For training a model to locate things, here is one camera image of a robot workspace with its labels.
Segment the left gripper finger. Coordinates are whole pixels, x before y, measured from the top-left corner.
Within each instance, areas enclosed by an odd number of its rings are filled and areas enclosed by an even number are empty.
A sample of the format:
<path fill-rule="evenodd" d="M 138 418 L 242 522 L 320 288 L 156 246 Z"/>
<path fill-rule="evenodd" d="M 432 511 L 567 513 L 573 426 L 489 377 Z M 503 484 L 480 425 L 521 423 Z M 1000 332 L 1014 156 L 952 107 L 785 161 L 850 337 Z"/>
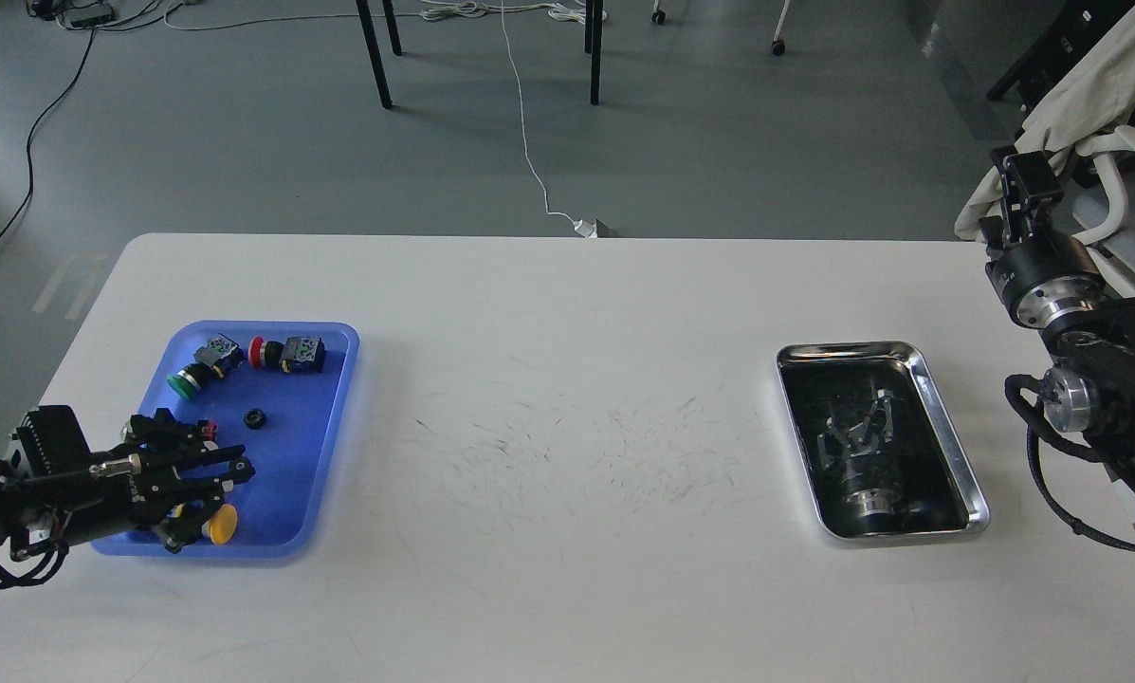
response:
<path fill-rule="evenodd" d="M 155 411 L 153 415 L 131 415 L 121 429 L 121 440 L 141 466 L 191 464 L 200 453 L 217 449 L 210 425 L 208 420 L 182 423 L 173 411 Z"/>
<path fill-rule="evenodd" d="M 255 474 L 255 467 L 246 458 L 245 446 L 230 446 L 215 452 L 200 453 L 197 466 L 225 464 L 226 469 L 204 477 L 182 477 L 177 464 L 163 467 L 159 475 L 152 475 L 145 484 L 145 524 L 163 545 L 167 553 L 180 553 L 170 541 L 168 516 L 177 506 L 197 501 L 197 505 L 215 508 L 228 503 L 234 486 L 245 484 Z"/>

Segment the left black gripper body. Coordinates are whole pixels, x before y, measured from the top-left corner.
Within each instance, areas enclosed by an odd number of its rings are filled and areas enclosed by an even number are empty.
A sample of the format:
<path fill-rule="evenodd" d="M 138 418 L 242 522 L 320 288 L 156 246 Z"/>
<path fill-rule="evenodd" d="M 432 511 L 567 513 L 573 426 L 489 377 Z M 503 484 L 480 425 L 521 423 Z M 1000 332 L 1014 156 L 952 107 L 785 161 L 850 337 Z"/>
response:
<path fill-rule="evenodd" d="M 79 545 L 163 523 L 163 503 L 148 500 L 145 490 L 150 484 L 137 482 L 137 477 L 145 474 L 146 463 L 142 455 L 52 463 L 54 523 L 50 540 Z"/>

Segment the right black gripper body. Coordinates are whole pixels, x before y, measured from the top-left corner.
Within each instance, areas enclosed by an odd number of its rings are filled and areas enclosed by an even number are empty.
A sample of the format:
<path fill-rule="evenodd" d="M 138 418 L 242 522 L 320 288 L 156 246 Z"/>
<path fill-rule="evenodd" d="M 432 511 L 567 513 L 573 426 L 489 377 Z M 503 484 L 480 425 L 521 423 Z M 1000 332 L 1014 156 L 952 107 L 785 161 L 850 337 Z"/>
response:
<path fill-rule="evenodd" d="M 1044 231 L 989 252 L 987 280 L 1014 324 L 1048 328 L 1088 314 L 1104 294 L 1087 247 L 1061 231 Z"/>

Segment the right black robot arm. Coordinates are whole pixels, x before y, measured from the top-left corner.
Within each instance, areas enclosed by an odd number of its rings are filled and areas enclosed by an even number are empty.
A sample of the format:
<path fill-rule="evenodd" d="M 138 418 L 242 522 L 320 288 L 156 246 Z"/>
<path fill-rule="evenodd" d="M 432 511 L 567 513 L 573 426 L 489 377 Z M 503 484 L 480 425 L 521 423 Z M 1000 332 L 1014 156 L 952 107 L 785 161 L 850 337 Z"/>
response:
<path fill-rule="evenodd" d="M 986 275 L 1018 327 L 1039 332 L 1052 366 L 1004 378 L 1004 396 L 1027 427 L 1031 475 L 1075 536 L 1125 553 L 1117 539 L 1066 511 L 1046 484 L 1039 445 L 1101 464 L 1135 496 L 1135 297 L 1112 298 L 1088 248 L 1058 231 L 1050 212 L 1063 191 L 1043 152 L 995 147 L 999 216 L 983 217 Z"/>

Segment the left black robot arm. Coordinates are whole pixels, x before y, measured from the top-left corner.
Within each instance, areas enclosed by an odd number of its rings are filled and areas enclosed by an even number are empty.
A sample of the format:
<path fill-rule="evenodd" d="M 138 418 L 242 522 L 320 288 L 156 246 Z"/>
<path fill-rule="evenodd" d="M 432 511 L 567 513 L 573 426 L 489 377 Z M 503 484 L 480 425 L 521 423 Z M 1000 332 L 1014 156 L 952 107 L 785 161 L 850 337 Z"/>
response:
<path fill-rule="evenodd" d="M 150 532 L 165 553 L 237 528 L 228 496 L 254 477 L 245 446 L 220 447 L 210 420 L 182 423 L 168 408 L 131 415 L 121 441 L 90 449 L 64 405 L 30 411 L 0 458 L 0 591 L 54 577 L 74 545 Z"/>

